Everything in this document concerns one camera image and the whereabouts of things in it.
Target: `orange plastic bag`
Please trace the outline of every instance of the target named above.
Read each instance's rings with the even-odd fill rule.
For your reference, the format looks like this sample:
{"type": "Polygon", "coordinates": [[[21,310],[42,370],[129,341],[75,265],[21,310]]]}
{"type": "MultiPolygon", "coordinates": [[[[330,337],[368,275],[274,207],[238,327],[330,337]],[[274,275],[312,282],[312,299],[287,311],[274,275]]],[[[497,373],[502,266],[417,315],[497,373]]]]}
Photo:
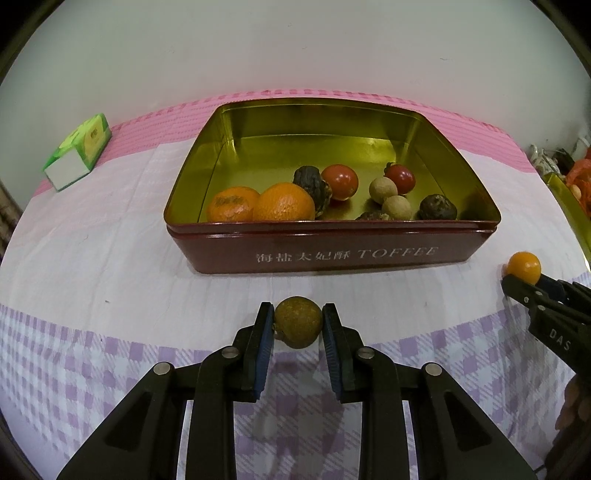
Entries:
{"type": "Polygon", "coordinates": [[[566,186],[576,185],[581,190],[579,203],[587,217],[591,217],[591,160],[584,158],[574,163],[566,176],[566,186]]]}

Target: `green tissue package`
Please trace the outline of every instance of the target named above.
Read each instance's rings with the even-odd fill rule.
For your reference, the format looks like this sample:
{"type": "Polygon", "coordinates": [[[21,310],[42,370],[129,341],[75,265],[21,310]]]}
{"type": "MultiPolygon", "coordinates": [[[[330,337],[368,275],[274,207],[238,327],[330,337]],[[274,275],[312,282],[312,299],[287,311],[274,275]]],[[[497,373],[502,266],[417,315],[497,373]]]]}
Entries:
{"type": "Polygon", "coordinates": [[[59,192],[88,175],[111,139],[111,129],[99,113],[76,128],[53,152],[43,172],[59,192]]]}

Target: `orange fruit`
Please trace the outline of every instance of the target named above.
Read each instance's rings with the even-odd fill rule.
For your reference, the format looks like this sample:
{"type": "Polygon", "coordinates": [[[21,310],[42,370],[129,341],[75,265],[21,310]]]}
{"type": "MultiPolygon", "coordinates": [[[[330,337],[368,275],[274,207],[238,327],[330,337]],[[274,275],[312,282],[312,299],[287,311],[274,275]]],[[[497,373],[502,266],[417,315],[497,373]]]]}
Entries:
{"type": "Polygon", "coordinates": [[[509,274],[535,285],[542,275],[540,260],[530,252],[517,252],[513,254],[507,264],[505,275],[509,274]]]}
{"type": "Polygon", "coordinates": [[[218,193],[207,207],[208,222],[251,222],[259,193],[250,187],[231,187],[218,193]]]}
{"type": "Polygon", "coordinates": [[[302,187],[294,183],[277,183],[259,197],[252,219],[255,222],[276,220],[314,220],[314,200],[302,187]]]}

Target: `tablecloth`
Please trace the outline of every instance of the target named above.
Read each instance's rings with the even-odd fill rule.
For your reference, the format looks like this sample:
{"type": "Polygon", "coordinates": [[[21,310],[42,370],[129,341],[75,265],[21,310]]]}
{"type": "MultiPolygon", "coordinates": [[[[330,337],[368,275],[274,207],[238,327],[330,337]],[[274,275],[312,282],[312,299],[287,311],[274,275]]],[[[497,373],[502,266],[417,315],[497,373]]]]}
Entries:
{"type": "MultiPolygon", "coordinates": [[[[292,295],[336,303],[344,325],[397,362],[441,363],[533,467],[542,463],[572,373],[527,333],[525,309],[503,297],[501,265],[528,250],[549,276],[587,285],[591,277],[559,206],[509,135],[407,100],[311,89],[197,100],[112,131],[90,175],[60,193],[42,183],[0,268],[0,408],[44,478],[57,476],[156,362],[199,362],[252,324],[260,302],[277,305],[292,295]],[[495,200],[497,232],[455,265],[195,272],[163,221],[186,154],[219,105],[285,96],[360,99],[423,113],[495,200]]],[[[360,406],[335,400],[320,340],[300,351],[277,342],[261,400],[235,404],[240,480],[357,478],[360,438],[360,406]]],[[[409,456],[416,478],[410,427],[409,456]]]]}

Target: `yellow cherry tomato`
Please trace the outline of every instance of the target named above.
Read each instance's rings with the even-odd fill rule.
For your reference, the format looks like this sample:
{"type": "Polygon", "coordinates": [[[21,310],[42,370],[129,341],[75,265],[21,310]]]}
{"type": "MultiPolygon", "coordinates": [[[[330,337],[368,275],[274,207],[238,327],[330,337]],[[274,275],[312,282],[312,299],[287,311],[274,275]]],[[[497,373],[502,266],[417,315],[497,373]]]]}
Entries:
{"type": "Polygon", "coordinates": [[[513,274],[527,283],[535,285],[542,275],[540,260],[530,252],[517,252],[510,259],[505,274],[513,274]]]}

